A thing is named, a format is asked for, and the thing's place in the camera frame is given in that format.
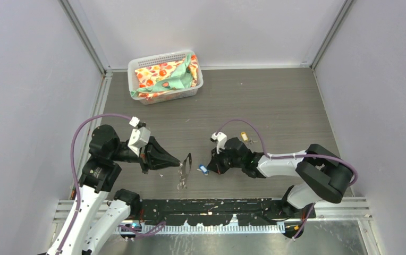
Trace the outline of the metal key organizer plate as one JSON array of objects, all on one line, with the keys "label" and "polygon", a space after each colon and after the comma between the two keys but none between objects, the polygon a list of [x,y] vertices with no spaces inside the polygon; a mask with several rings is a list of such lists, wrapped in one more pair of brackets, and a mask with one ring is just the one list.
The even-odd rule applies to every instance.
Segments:
[{"label": "metal key organizer plate", "polygon": [[187,179],[189,177],[191,169],[192,169],[192,154],[188,153],[186,158],[180,164],[178,170],[179,182],[177,184],[177,189],[179,191],[187,188]]}]

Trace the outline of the blue tagged key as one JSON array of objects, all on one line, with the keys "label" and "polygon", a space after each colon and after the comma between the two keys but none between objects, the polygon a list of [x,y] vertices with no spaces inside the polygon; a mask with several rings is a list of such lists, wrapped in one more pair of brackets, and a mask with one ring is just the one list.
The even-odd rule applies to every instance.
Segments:
[{"label": "blue tagged key", "polygon": [[207,167],[203,164],[200,164],[198,166],[198,171],[200,171],[201,173],[203,173],[204,175],[209,175],[209,170],[207,169]]}]

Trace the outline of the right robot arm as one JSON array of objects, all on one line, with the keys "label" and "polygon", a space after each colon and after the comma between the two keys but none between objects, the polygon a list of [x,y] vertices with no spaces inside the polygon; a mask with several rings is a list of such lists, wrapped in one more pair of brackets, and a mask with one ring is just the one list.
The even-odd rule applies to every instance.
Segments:
[{"label": "right robot arm", "polygon": [[319,144],[293,154],[268,154],[251,151],[239,138],[224,133],[212,134],[216,147],[207,166],[224,174],[231,168],[242,170],[250,178],[294,176],[302,179],[290,186],[278,206],[284,216],[294,218],[306,206],[320,200],[340,203],[357,176],[352,167]]}]

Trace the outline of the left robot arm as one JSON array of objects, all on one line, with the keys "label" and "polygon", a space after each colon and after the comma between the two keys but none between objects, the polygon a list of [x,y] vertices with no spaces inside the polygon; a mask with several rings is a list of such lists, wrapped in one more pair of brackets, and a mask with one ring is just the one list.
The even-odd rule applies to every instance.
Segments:
[{"label": "left robot arm", "polygon": [[182,165],[144,126],[133,129],[127,141],[121,141],[110,125],[95,128],[89,154],[78,180],[74,209],[47,254],[98,254],[123,220],[140,215],[139,194],[120,189],[101,218],[95,219],[122,170],[120,162],[138,163],[144,173]]}]

